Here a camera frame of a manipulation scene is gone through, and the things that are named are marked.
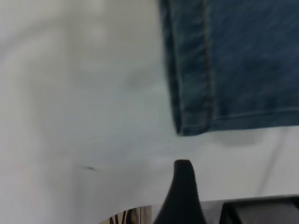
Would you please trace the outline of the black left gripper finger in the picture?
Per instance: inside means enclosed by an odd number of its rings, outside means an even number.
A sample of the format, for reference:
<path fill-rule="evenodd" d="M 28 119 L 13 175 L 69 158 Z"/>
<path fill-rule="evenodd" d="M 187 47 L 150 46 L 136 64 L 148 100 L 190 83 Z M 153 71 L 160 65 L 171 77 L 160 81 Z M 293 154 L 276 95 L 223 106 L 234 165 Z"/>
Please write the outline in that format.
<path fill-rule="evenodd" d="M 193 166 L 189 160 L 176 160 L 167 197 L 155 224 L 205 224 Z"/>

